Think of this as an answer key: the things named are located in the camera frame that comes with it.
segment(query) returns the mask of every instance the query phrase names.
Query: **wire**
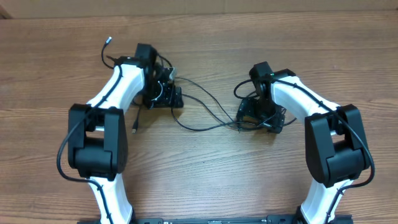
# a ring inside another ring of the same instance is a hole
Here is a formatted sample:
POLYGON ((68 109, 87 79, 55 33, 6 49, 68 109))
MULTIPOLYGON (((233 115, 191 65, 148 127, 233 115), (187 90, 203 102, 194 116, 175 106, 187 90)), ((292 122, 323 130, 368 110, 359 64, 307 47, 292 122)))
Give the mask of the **wire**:
POLYGON ((190 95, 187 95, 187 94, 182 94, 182 95, 185 96, 185 97, 191 98, 191 99, 193 99, 193 100, 199 102, 200 104, 202 104, 203 107, 205 107, 206 110, 207 110, 213 117, 215 117, 219 122, 225 124, 225 122, 224 122, 223 120, 219 119, 219 117, 217 117, 217 116, 206 106, 206 104, 205 104, 204 102, 202 102, 202 101, 199 100, 198 98, 195 98, 195 97, 190 96, 190 95))
POLYGON ((297 120, 297 118, 294 118, 293 120, 289 121, 288 123, 285 123, 284 126, 288 126, 288 125, 292 124, 296 120, 297 120))
POLYGON ((258 129, 260 129, 260 128, 257 128, 257 127, 256 127, 256 128, 243 128, 243 127, 240 127, 240 126, 234 127, 234 126, 232 126, 232 124, 225 123, 223 120, 219 119, 219 117, 217 117, 217 116, 209 109, 209 107, 207 107, 207 105, 206 105, 204 102, 202 102, 201 100, 199 100, 198 98, 195 98, 195 97, 190 96, 190 95, 187 95, 187 94, 182 94, 182 95, 185 96, 185 97, 191 98, 191 99, 193 99, 193 100, 199 102, 200 104, 202 104, 203 107, 205 107, 206 110, 207 110, 213 117, 215 117, 215 118, 216 118, 219 122, 221 122, 222 124, 228 125, 230 128, 237 129, 238 131, 240 131, 240 130, 244 130, 244 131, 253 131, 253 130, 258 130, 258 129))
POLYGON ((246 98, 249 97, 249 96, 251 96, 251 95, 253 95, 253 94, 255 94, 255 93, 256 93, 256 91, 253 91, 253 92, 249 93, 249 94, 246 96, 246 98))
POLYGON ((161 56, 159 53, 157 54, 157 56, 159 56, 160 61, 162 62, 162 66, 163 66, 163 60, 165 60, 165 61, 168 63, 168 65, 169 65, 170 68, 173 67, 173 65, 171 64, 171 62, 170 62, 169 60, 167 60, 167 58, 161 56))
POLYGON ((173 116, 174 120, 175 120, 181 127, 185 128, 185 129, 188 129, 188 130, 191 130, 191 131, 209 131, 209 130, 212 130, 212 129, 215 129, 215 128, 219 128, 219 127, 223 127, 223 126, 228 126, 228 125, 231 125, 231 124, 251 124, 251 125, 256 125, 256 124, 253 124, 253 123, 248 123, 248 122, 243 122, 243 121, 234 121, 234 122, 222 123, 222 124, 219 124, 219 125, 216 125, 216 126, 212 126, 212 127, 209 127, 209 128, 195 129, 195 128, 189 128, 189 127, 183 125, 182 123, 180 123, 180 122, 178 121, 178 119, 177 119, 177 118, 175 117, 175 115, 174 115, 173 108, 171 109, 171 112, 172 112, 172 116, 173 116))
POLYGON ((243 82, 239 83, 239 84, 235 87, 235 89, 234 89, 234 96, 235 96, 236 98, 244 100, 244 99, 253 99, 253 98, 258 97, 257 94, 256 94, 255 96, 247 96, 247 97, 238 96, 238 95, 236 94, 236 90, 238 90, 238 88, 239 88, 241 85, 243 85, 243 84, 245 84, 245 83, 248 83, 248 82, 251 82, 251 80, 243 81, 243 82))
POLYGON ((218 101, 211 93, 209 93, 207 90, 205 90, 201 85, 199 85, 199 84, 195 83, 194 81, 191 81, 191 80, 189 80, 189 79, 187 79, 187 78, 182 78, 182 77, 175 77, 175 78, 176 78, 176 79, 178 78, 178 79, 182 79, 182 80, 188 81, 188 82, 194 84, 195 86, 201 88, 205 93, 207 93, 210 97, 212 97, 212 99, 213 99, 214 101, 216 101, 216 103, 218 104, 218 106, 220 106, 220 108, 224 111, 224 113, 227 115, 227 117, 228 117, 232 122, 234 121, 234 119, 232 119, 232 117, 224 110, 224 108, 223 108, 222 105, 219 103, 219 101, 218 101))
POLYGON ((95 186, 97 187, 97 190, 99 190, 99 192, 100 192, 100 194, 101 194, 102 201, 103 201, 103 203, 104 203, 104 209, 105 209, 105 212, 106 212, 106 218, 109 220, 110 224, 114 224, 114 223, 113 223, 111 214, 110 214, 109 209, 108 209, 108 204, 106 203, 106 198, 105 198, 105 194, 104 194, 104 191, 103 191, 102 186, 100 186, 100 184, 97 183, 97 181, 95 181, 95 180, 90 180, 90 179, 78 179, 78 178, 74 178, 74 177, 69 177, 69 176, 67 176, 67 175, 63 172, 62 167, 61 167, 61 157, 62 157, 62 152, 63 152, 63 150, 64 150, 64 148, 65 148, 65 146, 66 146, 66 144, 67 144, 67 142, 68 142, 68 140, 69 140, 69 138, 70 138, 70 136, 76 131, 77 127, 79 127, 79 125, 80 125, 82 122, 84 122, 84 120, 85 120, 86 118, 88 118, 92 113, 94 113, 94 112, 96 111, 96 109, 97 109, 99 106, 101 106, 101 105, 106 101, 106 99, 108 98, 108 96, 113 92, 113 90, 116 88, 116 86, 117 86, 118 83, 120 82, 120 79, 123 77, 123 71, 122 71, 122 67, 121 67, 120 65, 117 65, 117 66, 119 67, 119 76, 118 76, 118 79, 115 81, 115 83, 113 84, 113 86, 109 89, 109 91, 107 92, 107 94, 105 94, 105 95, 102 97, 102 99, 101 99, 94 107, 92 107, 92 109, 91 109, 89 112, 86 113, 86 115, 84 116, 84 118, 82 118, 79 122, 77 122, 76 125, 74 125, 74 127, 71 128, 71 130, 69 130, 67 136, 65 137, 65 139, 63 139, 63 141, 62 141, 62 143, 61 143, 61 146, 60 146, 60 148, 59 148, 59 150, 58 150, 58 154, 57 154, 57 169, 58 169, 58 172, 60 173, 60 175, 61 175, 63 178, 65 178, 65 179, 67 179, 67 180, 70 180, 70 181, 74 181, 74 182, 90 183, 90 184, 93 184, 93 185, 95 185, 95 186))
POLYGON ((108 37, 108 39, 106 40, 105 44, 103 45, 102 50, 101 50, 101 60, 102 60, 102 62, 104 63, 105 66, 107 66, 107 67, 110 68, 110 69, 113 69, 114 67, 108 65, 108 64, 104 61, 104 50, 105 50, 106 46, 108 46, 108 44, 109 44, 111 41, 112 41, 112 37, 108 37))
POLYGON ((132 128, 131 128, 131 132, 133 134, 135 134, 138 130, 138 120, 139 120, 139 113, 141 112, 141 107, 142 107, 142 105, 139 105, 136 120, 134 121, 134 124, 132 125, 132 128))
POLYGON ((274 83, 274 82, 279 82, 279 83, 282 83, 282 84, 285 84, 285 85, 289 85, 289 86, 292 86, 292 87, 294 87, 294 88, 299 89, 300 91, 304 92, 307 96, 309 96, 314 102, 316 102, 317 104, 319 104, 319 106, 321 106, 323 109, 325 109, 325 110, 329 111, 331 114, 333 114, 333 115, 341 122, 341 124, 342 124, 346 129, 348 129, 348 131, 350 131, 350 133, 358 140, 358 142, 360 143, 360 145, 361 145, 362 148, 364 149, 366 155, 369 157, 369 162, 370 162, 370 167, 371 167, 371 173, 370 173, 370 175, 369 175, 369 178, 368 178, 367 180, 365 180, 364 182, 361 182, 361 183, 358 183, 358 184, 351 184, 351 185, 347 185, 347 186, 344 186, 344 187, 340 187, 340 188, 337 190, 337 192, 336 192, 336 194, 335 194, 335 196, 334 196, 334 198, 333 198, 333 201, 332 201, 332 203, 331 203, 331 205, 330 205, 330 207, 329 207, 329 210, 328 210, 327 213, 326 213, 325 223, 328 223, 329 217, 330 217, 330 214, 331 214, 331 211, 332 211, 333 208, 335 207, 336 202, 337 202, 338 197, 340 196, 340 194, 343 195, 343 191, 344 191, 344 190, 352 189, 352 188, 357 188, 357 187, 362 187, 362 186, 368 185, 368 184, 373 180, 373 178, 374 178, 374 173, 375 173, 375 166, 374 166, 374 161, 373 161, 372 155, 371 155, 371 153, 370 153, 368 147, 365 145, 365 143, 363 143, 362 139, 361 139, 361 138, 358 136, 358 134, 352 129, 352 127, 351 127, 351 126, 350 126, 350 125, 349 125, 349 124, 348 124, 336 111, 334 111, 334 110, 330 109, 329 107, 327 107, 326 105, 324 105, 322 101, 318 100, 318 99, 317 99, 315 96, 313 96, 309 91, 307 91, 306 89, 304 89, 304 88, 301 87, 301 86, 298 86, 296 83, 293 84, 293 83, 286 82, 286 81, 283 81, 283 80, 278 80, 278 79, 271 79, 271 82, 272 82, 272 83, 274 83))
POLYGON ((269 118, 265 119, 263 122, 261 122, 259 125, 257 125, 257 127, 262 126, 263 124, 265 124, 267 121, 269 121, 270 119, 272 119, 275 115, 277 114, 277 112, 275 112, 272 116, 270 116, 269 118))

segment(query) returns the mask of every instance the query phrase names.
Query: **wood grain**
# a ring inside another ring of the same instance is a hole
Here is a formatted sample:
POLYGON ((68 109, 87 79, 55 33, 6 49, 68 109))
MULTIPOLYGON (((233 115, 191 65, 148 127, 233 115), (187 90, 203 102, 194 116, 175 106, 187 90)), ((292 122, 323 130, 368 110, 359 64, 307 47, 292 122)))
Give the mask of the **wood grain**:
MULTIPOLYGON (((231 116, 240 103, 233 88, 265 60, 274 70, 295 71, 331 101, 355 104, 376 178, 347 192, 338 213, 353 214, 357 223, 398 222, 395 11, 1 20, 0 30, 0 223, 99 217, 90 188, 62 179, 55 157, 69 107, 94 97, 111 75, 100 60, 109 35, 107 54, 132 55, 138 42, 150 43, 231 116)), ((177 84, 226 119, 204 92, 177 84)), ((248 85, 239 94, 251 90, 248 85)), ((128 133, 136 112, 133 107, 126 115, 128 133)), ((192 127, 217 123, 189 99, 178 112, 192 127)), ((193 133, 168 109, 156 109, 141 114, 128 141, 123 175, 139 218, 263 217, 293 213, 307 196, 311 176, 299 123, 278 135, 227 128, 193 133)), ((66 159, 63 167, 76 175, 66 159)))

